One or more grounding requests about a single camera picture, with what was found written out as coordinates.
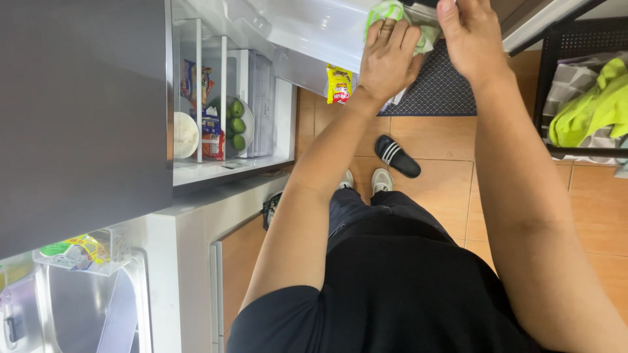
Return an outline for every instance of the person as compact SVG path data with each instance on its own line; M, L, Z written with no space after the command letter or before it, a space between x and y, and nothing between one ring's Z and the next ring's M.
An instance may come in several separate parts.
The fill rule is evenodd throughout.
M497 275L393 191L387 172L374 175L371 206L343 180L378 110L421 65L420 29L378 21L353 96L294 167L228 353L628 352L628 328L579 243L489 0L440 0L437 10L477 101L475 162Z

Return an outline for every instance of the hand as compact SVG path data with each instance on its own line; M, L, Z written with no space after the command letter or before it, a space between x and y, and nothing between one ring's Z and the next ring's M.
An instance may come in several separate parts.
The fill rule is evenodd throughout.
M357 90L382 105L416 80L423 54L413 57L421 29L402 19L375 21L366 35Z
M481 85L510 71L502 33L489 0L440 0L438 22L445 32L453 66L471 85Z

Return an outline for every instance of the door mat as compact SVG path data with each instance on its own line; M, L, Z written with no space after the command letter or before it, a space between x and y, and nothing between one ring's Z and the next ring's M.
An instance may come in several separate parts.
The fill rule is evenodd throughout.
M467 79L453 67L447 43L440 40L419 77L396 106L380 116L476 116L475 97Z

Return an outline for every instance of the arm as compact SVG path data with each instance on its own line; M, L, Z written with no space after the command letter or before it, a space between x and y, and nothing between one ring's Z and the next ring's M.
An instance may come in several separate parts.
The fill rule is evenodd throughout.
M329 202L364 131L384 103L416 79L420 38L407 21L377 21L368 30L360 81L338 116L296 164L257 258L242 308L289 286L323 286Z
M547 349L625 352L628 329L589 265L561 182L503 54L489 0L438 4L452 62L477 101L480 197L512 309Z

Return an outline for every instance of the black shirt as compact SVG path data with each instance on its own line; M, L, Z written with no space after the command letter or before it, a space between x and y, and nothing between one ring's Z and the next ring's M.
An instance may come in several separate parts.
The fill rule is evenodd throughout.
M331 239L322 291L294 286L252 302L227 353L542 351L482 259L411 222L371 219Z

